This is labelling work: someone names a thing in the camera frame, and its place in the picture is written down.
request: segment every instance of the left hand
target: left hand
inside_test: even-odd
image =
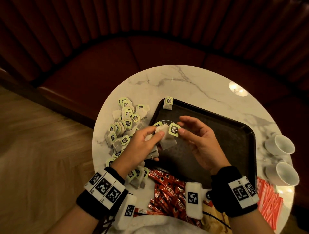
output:
[[[164,132],[156,133],[150,140],[145,137],[155,132],[157,127],[148,126],[137,130],[123,153],[114,160],[111,167],[115,169],[122,178],[126,178],[130,171],[134,170],[150,154],[152,148],[163,138]]]

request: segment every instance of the sofa cushion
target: sofa cushion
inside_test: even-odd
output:
[[[234,81],[252,94],[261,104],[266,104],[290,93],[285,85],[261,70],[219,55],[208,54],[203,68]]]
[[[300,178],[296,186],[295,204],[309,209],[309,106],[297,97],[285,97],[265,107],[278,125],[281,133],[295,145],[295,153],[291,155],[293,166]]]
[[[38,89],[48,99],[95,120],[114,88],[137,72],[127,40],[118,37],[83,51]]]
[[[129,43],[141,70],[161,65],[201,67],[205,52],[153,36],[130,36]]]

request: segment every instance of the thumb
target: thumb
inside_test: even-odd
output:
[[[185,140],[192,141],[196,145],[199,145],[201,142],[200,136],[197,136],[184,128],[178,129],[178,134],[182,136],[182,138],[184,138]]]
[[[158,133],[154,134],[152,138],[150,138],[147,143],[152,147],[155,146],[162,138],[164,137],[165,133],[163,131],[159,131]]]

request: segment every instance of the cup rim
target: cup rim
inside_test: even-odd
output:
[[[286,164],[286,165],[288,165],[288,167],[290,167],[290,168],[296,173],[296,175],[297,175],[297,183],[296,183],[296,184],[289,184],[289,183],[286,182],[284,179],[282,179],[282,177],[281,177],[280,174],[278,173],[278,169],[277,169],[277,167],[278,167],[279,164]],[[279,176],[279,178],[280,178],[284,183],[286,183],[287,186],[296,186],[296,185],[299,184],[299,175],[298,175],[297,171],[295,170],[295,168],[294,168],[292,165],[288,164],[287,162],[279,162],[279,163],[277,163],[277,165],[276,165],[276,172],[277,172],[277,175]]]
[[[281,148],[279,148],[279,146],[277,145],[277,142],[276,142],[276,138],[278,138],[278,137],[283,137],[283,138],[285,138],[286,140],[289,141],[289,143],[292,145],[292,148],[293,148],[293,151],[292,151],[291,153],[285,152],[284,150],[282,150]],[[277,146],[277,148],[278,148],[281,152],[283,152],[283,153],[285,153],[285,154],[293,154],[293,153],[295,153],[295,145],[294,145],[294,143],[293,143],[288,137],[286,137],[286,136],[284,136],[284,135],[281,135],[281,134],[275,135],[274,141],[275,141],[275,145]]]

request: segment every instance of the hand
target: hand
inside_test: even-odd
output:
[[[135,169],[150,154],[152,148],[163,138],[164,132],[159,131],[150,140],[145,141],[145,137],[155,132],[157,127],[148,126],[137,130],[123,153],[114,160],[111,167],[115,169],[122,178],[126,178],[128,173]]]
[[[196,160],[204,169],[215,175],[221,168],[230,166],[210,127],[190,116],[180,116],[179,119],[177,124],[181,128],[178,134],[189,144]],[[183,127],[190,128],[195,134]]]

